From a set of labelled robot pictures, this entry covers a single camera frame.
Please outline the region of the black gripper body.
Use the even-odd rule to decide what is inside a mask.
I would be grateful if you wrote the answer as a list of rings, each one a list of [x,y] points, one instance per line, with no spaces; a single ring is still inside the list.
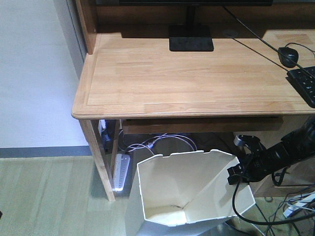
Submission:
[[[260,142],[258,145],[247,148],[251,151],[247,155],[247,160],[239,161],[237,165],[227,169],[229,185],[259,182],[272,173],[268,165],[263,163],[263,156],[266,153],[264,145]]]

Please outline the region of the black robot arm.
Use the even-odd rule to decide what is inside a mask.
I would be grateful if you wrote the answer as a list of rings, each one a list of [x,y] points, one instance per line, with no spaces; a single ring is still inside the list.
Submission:
[[[315,118],[307,119],[299,129],[268,149],[256,136],[238,135],[234,144],[251,152],[246,160],[227,169],[230,185],[259,182],[271,175],[273,184],[280,186],[290,166],[315,156]]]

